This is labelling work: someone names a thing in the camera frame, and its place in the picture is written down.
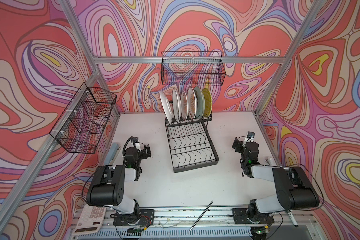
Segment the black rimmed lettered plate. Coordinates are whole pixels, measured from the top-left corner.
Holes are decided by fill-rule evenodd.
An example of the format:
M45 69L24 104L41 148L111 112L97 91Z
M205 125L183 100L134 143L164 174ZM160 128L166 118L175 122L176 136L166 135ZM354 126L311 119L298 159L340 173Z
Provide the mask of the black rimmed lettered plate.
M160 94L160 98L161 98L161 102L162 102L162 106L163 106L166 118L167 118L169 124L171 124L172 123L172 111L171 111L169 100L165 96L163 91L159 91L159 94Z

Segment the yellow striped plate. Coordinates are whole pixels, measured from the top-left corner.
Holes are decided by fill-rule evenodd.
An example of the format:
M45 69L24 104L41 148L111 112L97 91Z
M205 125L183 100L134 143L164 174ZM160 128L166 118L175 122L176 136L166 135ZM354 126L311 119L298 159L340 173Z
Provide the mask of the yellow striped plate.
M205 110L204 110L203 117L208 118L211 115L212 108L213 108L212 95L211 95L211 92L209 91L209 89L207 89L207 88L204 88L202 90L202 93L205 98Z

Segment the pale green flower plate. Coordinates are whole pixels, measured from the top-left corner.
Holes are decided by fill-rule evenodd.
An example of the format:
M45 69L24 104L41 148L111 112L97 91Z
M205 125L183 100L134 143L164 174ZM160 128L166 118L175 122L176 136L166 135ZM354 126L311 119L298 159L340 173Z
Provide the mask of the pale green flower plate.
M197 110L196 110L196 118L202 119L205 111L205 97L202 90L199 87L194 88L195 95L197 97Z

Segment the white plate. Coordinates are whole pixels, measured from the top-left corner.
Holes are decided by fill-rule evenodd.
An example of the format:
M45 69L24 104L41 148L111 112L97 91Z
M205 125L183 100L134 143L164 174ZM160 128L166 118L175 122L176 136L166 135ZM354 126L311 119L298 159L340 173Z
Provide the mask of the white plate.
M176 122L180 121L181 118L181 99L177 88L173 88L173 110Z

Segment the orange sunburst plate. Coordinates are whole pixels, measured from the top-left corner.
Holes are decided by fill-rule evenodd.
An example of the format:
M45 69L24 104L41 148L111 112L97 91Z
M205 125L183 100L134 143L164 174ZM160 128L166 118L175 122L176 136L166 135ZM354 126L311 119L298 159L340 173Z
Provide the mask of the orange sunburst plate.
M196 111L197 111L197 97L195 94L195 91L192 87L188 88L187 91L187 97L188 97L188 115L190 120L194 120L196 117Z
M181 104L182 104L181 116L183 121L185 121L188 118L188 97L185 91L182 91L181 93Z

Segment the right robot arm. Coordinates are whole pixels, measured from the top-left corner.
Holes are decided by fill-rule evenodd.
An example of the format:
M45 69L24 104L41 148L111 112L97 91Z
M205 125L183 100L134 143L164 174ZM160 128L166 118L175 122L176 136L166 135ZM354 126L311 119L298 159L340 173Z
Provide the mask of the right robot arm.
M317 208L320 198L301 167L275 167L259 163L259 144L246 137L244 141L235 138L232 148L241 154L240 165L243 175L274 183L276 193L250 201L245 216L258 222L267 214Z

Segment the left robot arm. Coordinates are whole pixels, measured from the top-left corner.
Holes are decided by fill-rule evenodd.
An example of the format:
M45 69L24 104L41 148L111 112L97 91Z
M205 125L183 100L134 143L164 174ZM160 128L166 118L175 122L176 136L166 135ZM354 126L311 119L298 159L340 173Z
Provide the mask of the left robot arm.
M129 147L123 150L122 165L98 167L93 175L86 195L89 206L107 207L121 216L140 217L140 207L137 200L125 197L125 183L139 180L143 170L142 160L152 156L149 145L142 150Z

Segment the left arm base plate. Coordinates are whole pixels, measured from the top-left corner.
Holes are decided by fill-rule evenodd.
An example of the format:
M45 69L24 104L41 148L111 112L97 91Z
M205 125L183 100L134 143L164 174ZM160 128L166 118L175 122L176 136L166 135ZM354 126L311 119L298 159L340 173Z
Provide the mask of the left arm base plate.
M114 212L113 225L119 226L131 226L131 227L149 227L154 223L155 210L154 209L142 209L135 210L134 213L129 215L121 215L118 212Z

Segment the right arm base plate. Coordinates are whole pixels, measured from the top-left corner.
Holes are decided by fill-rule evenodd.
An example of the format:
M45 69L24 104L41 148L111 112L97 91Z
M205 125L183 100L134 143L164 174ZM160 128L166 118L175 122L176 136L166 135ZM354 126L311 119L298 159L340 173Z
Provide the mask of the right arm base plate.
M235 224L266 224L272 225L275 223L272 214L262 214L248 210L248 208L233 208L232 217Z

